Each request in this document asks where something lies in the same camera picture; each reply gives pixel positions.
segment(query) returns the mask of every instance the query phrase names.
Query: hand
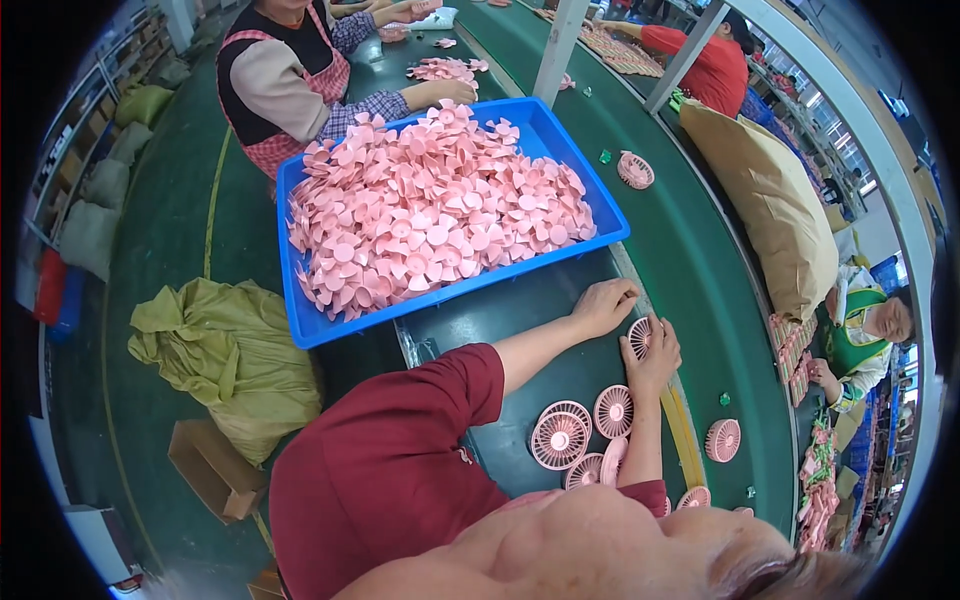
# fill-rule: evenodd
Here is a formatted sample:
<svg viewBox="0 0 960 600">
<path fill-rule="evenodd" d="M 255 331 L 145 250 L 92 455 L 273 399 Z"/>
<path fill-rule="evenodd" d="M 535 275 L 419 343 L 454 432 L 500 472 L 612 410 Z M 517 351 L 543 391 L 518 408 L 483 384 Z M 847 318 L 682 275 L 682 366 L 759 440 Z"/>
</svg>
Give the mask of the hand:
<svg viewBox="0 0 960 600">
<path fill-rule="evenodd" d="M 606 335 L 623 323 L 639 294 L 639 288 L 629 279 L 599 281 L 577 300 L 570 320 L 583 340 Z"/>
<path fill-rule="evenodd" d="M 659 401 L 660 391 L 666 387 L 673 373 L 684 361 L 680 357 L 680 342 L 673 325 L 657 315 L 647 315 L 650 323 L 650 345 L 643 360 L 637 360 L 630 341 L 620 336 L 620 355 L 627 372 L 627 387 L 635 402 Z"/>
<path fill-rule="evenodd" d="M 458 105 L 473 104 L 477 99 L 477 93 L 472 87 L 455 79 L 411 85 L 401 89 L 400 95 L 412 112 L 436 105 L 444 98 L 449 98 Z"/>
<path fill-rule="evenodd" d="M 377 28 L 390 23 L 413 23 L 414 4 L 417 0 L 403 0 L 373 11 L 373 24 Z"/>
<path fill-rule="evenodd" d="M 814 358 L 807 366 L 807 373 L 810 375 L 810 381 L 818 384 L 827 393 L 828 404 L 840 399 L 840 395 L 843 394 L 843 385 L 830 370 L 830 365 L 825 359 Z"/>
</svg>

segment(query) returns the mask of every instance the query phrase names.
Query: metal pillar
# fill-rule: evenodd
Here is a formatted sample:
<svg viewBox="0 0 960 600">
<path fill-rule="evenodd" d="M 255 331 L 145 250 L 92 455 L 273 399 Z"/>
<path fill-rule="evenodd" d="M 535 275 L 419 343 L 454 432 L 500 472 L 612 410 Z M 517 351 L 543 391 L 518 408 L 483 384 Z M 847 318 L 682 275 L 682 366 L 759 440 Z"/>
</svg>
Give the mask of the metal pillar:
<svg viewBox="0 0 960 600">
<path fill-rule="evenodd" d="M 566 64 L 570 62 L 573 46 L 577 43 L 580 28 L 587 16 L 589 0 L 565 0 L 557 8 L 557 16 L 550 27 L 550 37 L 543 49 L 543 60 L 534 83 L 534 96 L 547 106 L 553 107 L 564 79 Z"/>
<path fill-rule="evenodd" d="M 707 45 L 710 36 L 717 30 L 729 10 L 730 7 L 724 4 L 723 0 L 713 0 L 709 3 L 700 20 L 693 26 L 693 31 L 686 37 L 680 52 L 670 61 L 660 82 L 643 103 L 647 112 L 656 114 L 663 107 L 674 88 L 690 69 L 690 65 L 700 56 L 700 51 Z"/>
<path fill-rule="evenodd" d="M 910 511 L 917 504 L 930 462 L 936 447 L 941 405 L 942 383 L 934 375 L 936 364 L 933 357 L 933 338 L 930 329 L 930 288 L 933 281 L 933 252 L 926 235 L 921 207 L 910 187 L 910 180 L 901 165 L 886 133 L 874 115 L 864 106 L 863 100 L 847 77 L 823 53 L 812 39 L 801 31 L 784 13 L 765 0 L 727 0 L 732 9 L 756 25 L 768 35 L 783 52 L 799 65 L 817 89 L 824 95 L 837 116 L 850 129 L 851 136 L 860 152 L 876 175 L 877 185 L 883 194 L 900 249 L 906 260 L 913 294 L 914 321 L 917 328 L 917 350 L 920 359 L 918 388 L 923 408 L 919 411 L 916 425 L 917 444 L 910 471 L 910 481 L 900 501 L 900 514 L 896 517 L 888 542 L 883 550 L 886 559 L 897 536 L 907 524 Z"/>
</svg>

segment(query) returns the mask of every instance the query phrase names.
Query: red shirt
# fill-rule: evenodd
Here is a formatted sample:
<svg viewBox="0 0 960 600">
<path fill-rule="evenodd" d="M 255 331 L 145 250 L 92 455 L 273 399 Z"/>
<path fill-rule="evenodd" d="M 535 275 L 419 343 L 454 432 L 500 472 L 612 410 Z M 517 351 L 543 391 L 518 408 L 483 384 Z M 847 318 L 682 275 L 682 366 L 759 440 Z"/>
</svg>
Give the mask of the red shirt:
<svg viewBox="0 0 960 600">
<path fill-rule="evenodd" d="M 640 38 L 644 46 L 670 56 L 677 54 L 686 42 L 684 32 L 659 25 L 644 25 Z M 680 80 L 680 87 L 688 89 L 705 106 L 735 119 L 747 96 L 747 79 L 747 57 L 740 44 L 710 36 Z"/>
<path fill-rule="evenodd" d="M 292 599 L 330 598 L 507 504 L 459 444 L 468 427 L 499 418 L 502 400 L 499 355 L 472 344 L 365 381 L 307 425 L 270 484 L 276 560 Z M 662 480 L 621 491 L 662 516 Z"/>
</svg>

